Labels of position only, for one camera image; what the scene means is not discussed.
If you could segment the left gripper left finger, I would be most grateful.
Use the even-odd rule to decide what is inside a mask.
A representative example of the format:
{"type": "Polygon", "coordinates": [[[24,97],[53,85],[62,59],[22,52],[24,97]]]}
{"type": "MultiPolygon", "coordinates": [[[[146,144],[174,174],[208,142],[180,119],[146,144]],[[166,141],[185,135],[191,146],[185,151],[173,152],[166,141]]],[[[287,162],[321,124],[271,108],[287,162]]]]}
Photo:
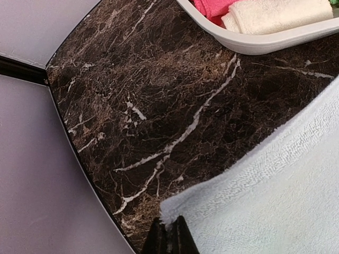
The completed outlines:
{"type": "Polygon", "coordinates": [[[151,224],[147,238],[142,248],[142,254],[166,254],[167,234],[165,225],[160,218],[155,218],[151,224]]]}

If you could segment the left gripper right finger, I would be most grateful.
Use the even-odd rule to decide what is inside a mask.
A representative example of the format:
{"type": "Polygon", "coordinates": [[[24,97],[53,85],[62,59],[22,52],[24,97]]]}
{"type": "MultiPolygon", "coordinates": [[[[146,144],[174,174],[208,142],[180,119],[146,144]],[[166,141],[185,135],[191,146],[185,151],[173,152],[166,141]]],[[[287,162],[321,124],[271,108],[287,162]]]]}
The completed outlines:
{"type": "Polygon", "coordinates": [[[168,228],[168,251],[172,254],[199,254],[183,216],[179,216],[168,228]]]}

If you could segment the light blue towel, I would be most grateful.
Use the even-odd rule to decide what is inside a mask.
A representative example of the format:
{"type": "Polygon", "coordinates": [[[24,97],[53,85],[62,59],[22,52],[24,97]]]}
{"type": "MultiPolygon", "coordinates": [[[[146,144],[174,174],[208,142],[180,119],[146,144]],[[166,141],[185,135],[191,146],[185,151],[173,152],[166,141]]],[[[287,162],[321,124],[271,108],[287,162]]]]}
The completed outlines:
{"type": "Polygon", "coordinates": [[[160,204],[200,253],[338,253],[338,80],[224,173],[160,204]]]}

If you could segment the green microfiber towel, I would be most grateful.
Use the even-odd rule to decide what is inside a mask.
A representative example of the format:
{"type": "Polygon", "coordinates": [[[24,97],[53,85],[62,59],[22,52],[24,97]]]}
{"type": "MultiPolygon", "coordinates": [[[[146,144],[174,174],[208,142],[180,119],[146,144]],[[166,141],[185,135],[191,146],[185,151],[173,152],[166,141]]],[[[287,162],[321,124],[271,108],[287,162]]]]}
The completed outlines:
{"type": "Polygon", "coordinates": [[[329,0],[329,2],[332,8],[338,8],[339,0],[329,0]]]}

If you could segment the white plastic basin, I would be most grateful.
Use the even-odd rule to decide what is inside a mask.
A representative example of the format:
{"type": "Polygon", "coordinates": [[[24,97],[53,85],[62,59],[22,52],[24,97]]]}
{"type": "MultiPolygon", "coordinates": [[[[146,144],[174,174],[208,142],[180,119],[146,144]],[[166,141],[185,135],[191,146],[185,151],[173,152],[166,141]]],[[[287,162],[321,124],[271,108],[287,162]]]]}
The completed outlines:
{"type": "Polygon", "coordinates": [[[227,49],[243,55],[258,56],[297,46],[338,33],[338,11],[335,18],[267,35],[230,32],[207,20],[190,1],[177,1],[179,6],[204,31],[227,49]]]}

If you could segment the pink rolled towel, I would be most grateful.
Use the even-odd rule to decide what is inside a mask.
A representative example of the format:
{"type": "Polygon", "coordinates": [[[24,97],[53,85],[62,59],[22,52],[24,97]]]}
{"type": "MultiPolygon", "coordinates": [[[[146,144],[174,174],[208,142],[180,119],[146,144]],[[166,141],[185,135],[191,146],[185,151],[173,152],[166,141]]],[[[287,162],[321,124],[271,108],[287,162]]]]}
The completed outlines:
{"type": "Polygon", "coordinates": [[[229,12],[229,7],[237,0],[194,0],[195,8],[215,25],[224,27],[221,17],[229,12]]]}

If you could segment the white rolled towel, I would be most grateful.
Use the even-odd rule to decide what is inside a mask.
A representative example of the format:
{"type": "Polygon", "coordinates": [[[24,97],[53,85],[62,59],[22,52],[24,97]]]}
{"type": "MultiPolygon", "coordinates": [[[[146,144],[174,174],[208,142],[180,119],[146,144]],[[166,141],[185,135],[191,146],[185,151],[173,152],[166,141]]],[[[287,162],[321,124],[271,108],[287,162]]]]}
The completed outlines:
{"type": "Polygon", "coordinates": [[[333,18],[330,1],[238,1],[221,20],[229,31],[265,35],[333,18]]]}

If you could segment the left black frame post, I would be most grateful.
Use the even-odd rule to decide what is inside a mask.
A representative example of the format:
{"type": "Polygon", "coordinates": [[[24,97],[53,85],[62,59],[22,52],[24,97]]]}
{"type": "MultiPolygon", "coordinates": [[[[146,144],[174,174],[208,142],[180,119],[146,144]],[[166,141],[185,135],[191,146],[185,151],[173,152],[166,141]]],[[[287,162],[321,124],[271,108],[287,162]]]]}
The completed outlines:
{"type": "Polygon", "coordinates": [[[1,75],[49,86],[47,72],[39,67],[1,56],[1,75]]]}

